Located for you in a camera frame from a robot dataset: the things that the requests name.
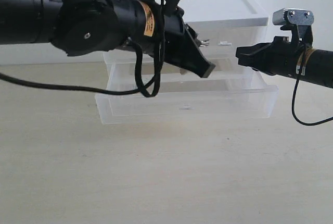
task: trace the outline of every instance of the orange label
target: orange label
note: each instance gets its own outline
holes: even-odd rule
[[[152,37],[154,35],[154,30],[155,30],[155,18],[154,14],[152,13],[150,7],[148,4],[145,4],[141,1],[139,1],[140,4],[142,5],[142,8],[145,11],[146,14],[146,27],[145,27],[145,36]]]

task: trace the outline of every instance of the metal screw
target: metal screw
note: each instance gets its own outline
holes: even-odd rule
[[[89,39],[90,37],[91,37],[92,35],[88,32],[88,33],[86,33],[85,35],[84,35],[84,39]]]

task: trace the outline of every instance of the white table surface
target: white table surface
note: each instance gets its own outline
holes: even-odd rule
[[[105,65],[8,66],[43,82],[106,86]],[[332,125],[291,117],[114,125],[94,95],[0,82],[0,223],[331,223]],[[333,115],[332,90],[301,84],[302,118]]]

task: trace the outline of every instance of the plastic storage container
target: plastic storage container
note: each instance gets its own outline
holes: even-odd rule
[[[155,98],[144,98],[140,94],[120,97],[97,94],[102,123],[156,122],[193,117],[264,118],[271,115],[277,86],[267,85],[259,73],[239,66],[235,57],[236,47],[263,41],[268,16],[253,0],[199,0],[203,1],[206,1],[205,8],[212,6],[206,17],[202,12],[200,17],[193,15],[199,9],[195,7],[196,0],[183,2],[181,6],[189,14],[187,19],[190,21],[187,22],[199,32],[199,38],[210,42],[202,49],[206,58],[216,64],[210,77],[201,79],[192,73],[182,75],[179,68],[166,64],[161,75],[161,90]],[[224,8],[225,12],[212,16],[216,9],[213,5],[219,6],[219,10]],[[113,51],[105,53],[104,59],[109,72],[108,90],[136,88],[134,54]],[[153,60],[146,56],[144,82],[148,82],[152,75]]]

